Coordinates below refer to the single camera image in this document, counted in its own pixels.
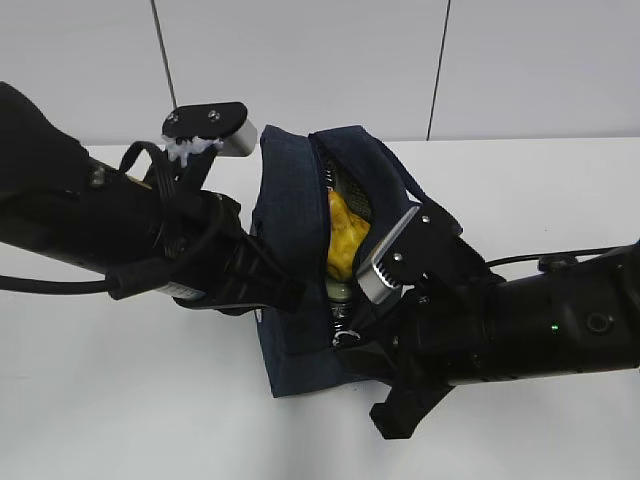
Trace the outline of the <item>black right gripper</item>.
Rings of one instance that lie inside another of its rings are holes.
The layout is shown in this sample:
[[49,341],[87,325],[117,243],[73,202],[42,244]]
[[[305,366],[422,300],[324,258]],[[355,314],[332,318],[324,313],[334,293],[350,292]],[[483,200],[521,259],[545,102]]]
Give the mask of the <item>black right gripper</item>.
[[370,418],[386,440],[409,439],[456,387],[500,379],[491,325],[495,284],[428,295],[410,290],[389,322],[337,334],[348,373],[391,385]]

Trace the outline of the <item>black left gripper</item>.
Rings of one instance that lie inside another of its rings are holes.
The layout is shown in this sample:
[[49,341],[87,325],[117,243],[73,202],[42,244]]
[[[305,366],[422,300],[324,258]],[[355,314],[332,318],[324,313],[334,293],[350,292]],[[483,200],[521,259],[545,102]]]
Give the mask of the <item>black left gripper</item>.
[[293,314],[303,299],[305,284],[288,273],[273,250],[246,234],[230,197],[210,193],[210,221],[190,262],[195,286],[203,292],[189,302],[194,310],[255,310],[273,308]]

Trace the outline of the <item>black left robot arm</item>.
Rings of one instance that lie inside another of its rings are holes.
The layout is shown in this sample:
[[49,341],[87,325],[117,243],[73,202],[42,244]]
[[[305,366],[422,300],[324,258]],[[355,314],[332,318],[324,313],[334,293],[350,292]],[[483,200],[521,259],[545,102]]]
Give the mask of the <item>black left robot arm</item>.
[[95,281],[3,277],[5,291],[157,291],[188,309],[292,313],[304,285],[242,227],[234,199],[204,189],[220,156],[257,143],[239,102],[185,105],[164,120],[165,145],[132,143],[117,166],[91,156],[24,94],[1,87],[1,240],[98,274]]

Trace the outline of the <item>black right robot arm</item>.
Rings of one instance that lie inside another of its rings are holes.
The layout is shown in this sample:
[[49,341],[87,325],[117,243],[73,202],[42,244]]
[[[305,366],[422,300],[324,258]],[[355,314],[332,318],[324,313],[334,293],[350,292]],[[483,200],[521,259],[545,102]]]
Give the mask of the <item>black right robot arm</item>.
[[484,267],[454,285],[428,275],[337,348],[350,374],[388,385],[369,413],[384,438],[411,437],[462,385],[638,367],[638,245],[543,265],[510,281]]

